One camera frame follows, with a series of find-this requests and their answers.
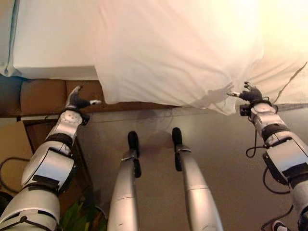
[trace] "white sheet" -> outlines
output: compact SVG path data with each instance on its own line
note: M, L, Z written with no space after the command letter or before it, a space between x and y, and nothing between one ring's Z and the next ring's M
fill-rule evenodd
M27 78L96 79L96 0L20 1L14 67Z
M28 78L97 79L108 103L230 114L249 79L270 96L308 60L306 0L25 0L14 67ZM277 103L308 103L307 68Z
M231 114L225 93L247 79L275 99L307 60L307 9L304 0L100 1L95 67L105 100Z

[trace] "mattress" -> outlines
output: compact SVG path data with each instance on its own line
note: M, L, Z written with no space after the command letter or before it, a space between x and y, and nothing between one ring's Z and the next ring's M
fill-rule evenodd
M26 78L97 80L94 0L20 1L13 65Z
M99 79L107 103L235 112L250 80L308 103L305 0L21 1L14 67L27 78Z

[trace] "black band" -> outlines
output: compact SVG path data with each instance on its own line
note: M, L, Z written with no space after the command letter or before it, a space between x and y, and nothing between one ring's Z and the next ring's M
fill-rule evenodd
M262 129L262 138L266 141L271 135L281 132L290 131L289 128L284 124L270 124Z
M56 133L56 134L52 134L49 137L47 137L46 141L58 141L58 142L62 142L64 143L67 147L72 148L73 146L73 139L64 134L64 133Z

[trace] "floor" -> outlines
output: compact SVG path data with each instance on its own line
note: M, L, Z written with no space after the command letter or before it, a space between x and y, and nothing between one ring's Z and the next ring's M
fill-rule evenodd
M280 112L289 128L308 142L308 109ZM183 141L212 191L226 231L258 231L261 224L287 211L290 195L275 195L262 184L262 150L248 159L254 144L253 125L239 115L225 116L199 109L176 108L92 114L78 137L92 176L97 202L108 208L127 133L137 132L142 176L136 179L142 231L187 231L182 175L174 167L171 131L182 130ZM270 176L268 184L285 190ZM295 212L283 219L296 230Z

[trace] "robotic hand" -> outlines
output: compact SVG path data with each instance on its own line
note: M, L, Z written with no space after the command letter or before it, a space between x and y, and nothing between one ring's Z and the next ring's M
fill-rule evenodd
M266 153L263 159L273 178L288 185L299 217L299 231L308 231L308 146L291 132L269 100L249 82L249 91L230 92L228 95L249 101L240 106L240 114L248 116L263 138Z
M0 231L60 230L58 195L67 189L76 170L70 152L77 128L89 121L89 116L79 109L101 103L80 99L81 89L82 85L77 86L70 93L57 124L24 169L23 189L0 217Z

